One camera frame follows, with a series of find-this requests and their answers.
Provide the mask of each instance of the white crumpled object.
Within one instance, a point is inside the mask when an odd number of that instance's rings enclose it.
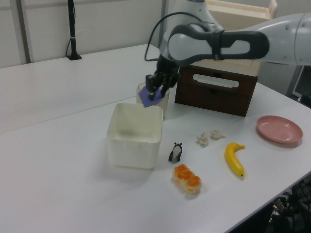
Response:
[[[208,137],[206,131],[204,131],[200,136],[197,137],[197,143],[199,143],[201,146],[208,145]]]
[[[224,131],[213,130],[210,133],[210,138],[211,139],[218,140],[218,139],[220,139],[222,137],[225,137],[225,132]]]

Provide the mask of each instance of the white wall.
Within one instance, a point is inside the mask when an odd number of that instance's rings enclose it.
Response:
[[[146,44],[161,18],[162,0],[74,0],[80,55]],[[32,62],[65,56],[70,38],[67,0],[24,0]],[[157,46],[159,30],[152,44]]]
[[[168,10],[171,11],[176,0],[169,0]],[[268,7],[270,0],[225,0],[240,4]],[[277,0],[276,17],[311,12],[310,0]],[[287,94],[296,66],[262,63],[258,82],[279,92]]]
[[[0,42],[0,68],[26,63],[17,8],[10,0],[0,0]]]

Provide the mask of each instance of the yellow banana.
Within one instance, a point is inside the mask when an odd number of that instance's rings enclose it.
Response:
[[[235,142],[232,142],[232,143],[228,144],[226,149],[225,149],[225,159],[226,159],[227,163],[229,164],[229,166],[233,170],[233,172],[235,174],[237,174],[238,176],[241,176],[241,177],[245,176],[244,168],[241,165],[241,163],[239,162],[239,160],[237,159],[237,157],[235,156],[235,152],[237,150],[244,149],[244,148],[245,148],[244,145],[239,145]]]

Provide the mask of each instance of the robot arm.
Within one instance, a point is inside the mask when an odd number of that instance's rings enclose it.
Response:
[[[205,0],[177,0],[174,11],[199,17],[169,20],[154,75],[146,76],[153,100],[178,79],[178,69],[203,59],[256,59],[289,65],[311,65],[311,13],[279,17],[246,29],[227,32],[213,18]]]

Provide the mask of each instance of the wooden box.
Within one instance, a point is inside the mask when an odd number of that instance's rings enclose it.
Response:
[[[180,73],[175,103],[246,116],[257,77],[196,66]]]

